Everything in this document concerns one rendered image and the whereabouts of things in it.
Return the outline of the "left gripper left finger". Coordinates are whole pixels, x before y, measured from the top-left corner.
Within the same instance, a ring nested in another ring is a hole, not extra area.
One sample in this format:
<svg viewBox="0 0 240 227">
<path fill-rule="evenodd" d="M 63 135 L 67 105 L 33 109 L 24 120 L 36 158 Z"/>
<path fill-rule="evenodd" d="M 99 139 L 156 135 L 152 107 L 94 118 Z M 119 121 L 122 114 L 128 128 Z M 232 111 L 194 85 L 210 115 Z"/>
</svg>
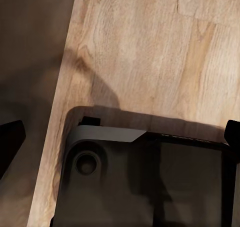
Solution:
<svg viewBox="0 0 240 227">
<path fill-rule="evenodd" d="M 0 180 L 26 139 L 21 120 L 0 125 Z"/>
</svg>

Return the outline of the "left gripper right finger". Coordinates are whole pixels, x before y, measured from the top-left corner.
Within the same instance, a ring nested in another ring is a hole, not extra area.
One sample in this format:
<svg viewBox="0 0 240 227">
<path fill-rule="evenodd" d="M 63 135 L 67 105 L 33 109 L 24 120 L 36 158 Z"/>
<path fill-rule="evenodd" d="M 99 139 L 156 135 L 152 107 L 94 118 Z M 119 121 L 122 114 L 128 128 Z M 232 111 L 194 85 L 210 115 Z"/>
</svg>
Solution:
<svg viewBox="0 0 240 227">
<path fill-rule="evenodd" d="M 227 122 L 224 138 L 240 160 L 240 122 L 229 120 Z"/>
</svg>

